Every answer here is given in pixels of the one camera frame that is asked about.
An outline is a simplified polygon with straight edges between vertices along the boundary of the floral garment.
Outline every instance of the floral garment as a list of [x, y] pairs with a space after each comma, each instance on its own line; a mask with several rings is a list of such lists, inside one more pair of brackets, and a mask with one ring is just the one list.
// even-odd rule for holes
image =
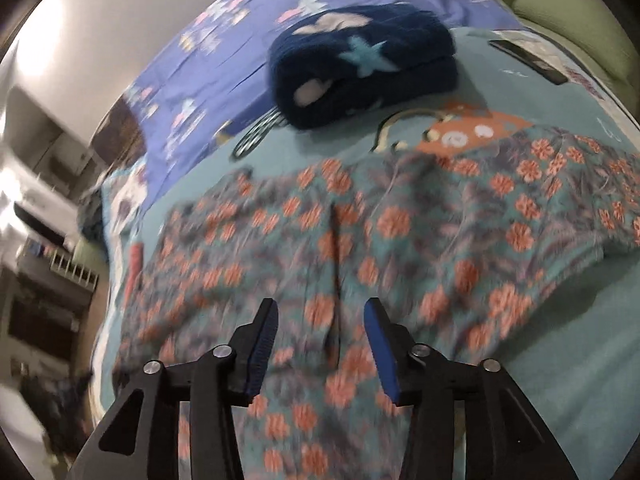
[[[246, 477], [397, 478], [408, 413], [380, 388], [366, 300], [477, 362], [562, 280], [640, 244], [639, 182], [635, 155], [543, 126], [452, 158], [230, 174], [171, 212], [126, 306], [116, 382], [151, 358], [196, 359], [275, 298], [262, 392], [235, 412]], [[188, 431], [185, 410], [187, 469]]]

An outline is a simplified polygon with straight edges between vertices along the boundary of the light blue star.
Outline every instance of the light blue star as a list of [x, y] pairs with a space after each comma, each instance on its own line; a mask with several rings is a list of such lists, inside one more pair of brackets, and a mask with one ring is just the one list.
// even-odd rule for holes
[[358, 77], [369, 77], [376, 70], [379, 72], [398, 72], [400, 69], [380, 54], [386, 41], [380, 41], [370, 46], [359, 36], [351, 36], [349, 39], [350, 52], [338, 54], [343, 59], [358, 67]]

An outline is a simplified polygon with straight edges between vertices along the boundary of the black phone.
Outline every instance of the black phone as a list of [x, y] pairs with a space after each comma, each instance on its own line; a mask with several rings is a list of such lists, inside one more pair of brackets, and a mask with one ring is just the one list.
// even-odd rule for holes
[[537, 56], [534, 56], [527, 50], [524, 50], [521, 46], [517, 46], [515, 43], [511, 43], [511, 41], [491, 40], [489, 41], [489, 44], [492, 47], [497, 48], [498, 50], [501, 50], [506, 54], [509, 54], [511, 57], [514, 57], [528, 67], [532, 68], [542, 77], [551, 81], [554, 85], [561, 85], [569, 81], [567, 76], [565, 76], [561, 72], [558, 72], [558, 70], [549, 65], [549, 63], [541, 60]]

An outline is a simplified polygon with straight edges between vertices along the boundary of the silver bolt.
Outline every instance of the silver bolt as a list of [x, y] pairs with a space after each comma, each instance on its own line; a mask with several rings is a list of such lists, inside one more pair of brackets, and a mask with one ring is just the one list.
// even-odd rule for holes
[[427, 357], [431, 353], [431, 348], [427, 345], [417, 344], [411, 348], [411, 353], [416, 357]]
[[232, 351], [229, 345], [218, 345], [213, 349], [213, 355], [216, 357], [229, 357]]
[[144, 368], [145, 374], [157, 374], [162, 368], [162, 365], [158, 361], [149, 361]]
[[499, 372], [502, 368], [500, 366], [500, 363], [495, 359], [487, 359], [484, 363], [482, 363], [482, 366], [487, 372]]

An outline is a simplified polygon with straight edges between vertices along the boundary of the rolled dark blue blanket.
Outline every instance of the rolled dark blue blanket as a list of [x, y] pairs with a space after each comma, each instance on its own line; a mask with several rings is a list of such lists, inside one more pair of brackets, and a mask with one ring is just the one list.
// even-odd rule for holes
[[447, 27], [409, 4], [342, 7], [285, 30], [269, 52], [273, 99], [306, 130], [456, 87]]

